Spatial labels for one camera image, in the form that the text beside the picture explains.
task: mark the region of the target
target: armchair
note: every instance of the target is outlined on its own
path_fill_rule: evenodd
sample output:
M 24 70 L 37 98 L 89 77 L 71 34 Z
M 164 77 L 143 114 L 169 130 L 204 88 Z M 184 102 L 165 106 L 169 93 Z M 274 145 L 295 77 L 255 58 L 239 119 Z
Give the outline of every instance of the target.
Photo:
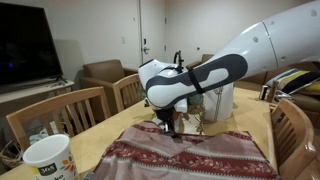
M 112 85 L 118 80 L 135 74 L 138 71 L 122 67 L 121 61 L 118 59 L 84 64 L 83 70 L 84 77 L 80 79 L 81 88 L 103 86 L 107 96 L 111 115 L 117 114 L 118 109 Z

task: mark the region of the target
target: chair back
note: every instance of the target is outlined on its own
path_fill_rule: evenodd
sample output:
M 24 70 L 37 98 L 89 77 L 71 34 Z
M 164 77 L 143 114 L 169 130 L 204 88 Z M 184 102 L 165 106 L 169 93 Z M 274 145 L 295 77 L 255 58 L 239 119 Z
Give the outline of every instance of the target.
M 142 86 L 138 74 L 127 76 L 113 84 L 118 112 L 142 100 Z
M 48 135 L 55 132 L 68 133 L 75 136 L 96 124 L 91 104 L 100 104 L 105 119 L 110 117 L 107 99 L 102 87 L 82 89 L 58 95 L 21 110 L 7 115 L 11 129 L 20 144 L 21 150 L 25 151 L 30 146 L 28 130 L 26 126 L 34 121 L 47 131 Z
M 118 59 L 84 64 L 83 71 L 86 77 L 92 77 L 110 83 L 117 82 L 125 77 L 121 61 Z
M 279 174 L 286 180 L 295 179 L 317 156 L 313 126 L 307 115 L 286 99 L 278 103 L 271 118 Z

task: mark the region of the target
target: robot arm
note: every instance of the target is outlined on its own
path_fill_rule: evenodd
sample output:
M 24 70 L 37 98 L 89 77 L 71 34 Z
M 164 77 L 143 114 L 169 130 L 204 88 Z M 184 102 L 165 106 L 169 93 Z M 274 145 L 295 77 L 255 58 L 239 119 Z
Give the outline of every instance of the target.
M 260 72 L 320 61 L 319 30 L 320 1 L 313 1 L 249 27 L 191 71 L 177 74 L 166 68 L 172 64 L 150 60 L 138 73 L 150 103 L 170 109 L 182 99 Z

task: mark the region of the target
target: television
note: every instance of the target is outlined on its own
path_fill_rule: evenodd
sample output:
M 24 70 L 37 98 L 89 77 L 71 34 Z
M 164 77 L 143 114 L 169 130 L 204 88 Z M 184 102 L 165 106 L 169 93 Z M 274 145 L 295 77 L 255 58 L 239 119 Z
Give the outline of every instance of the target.
M 0 88 L 62 75 L 45 10 L 0 3 Z

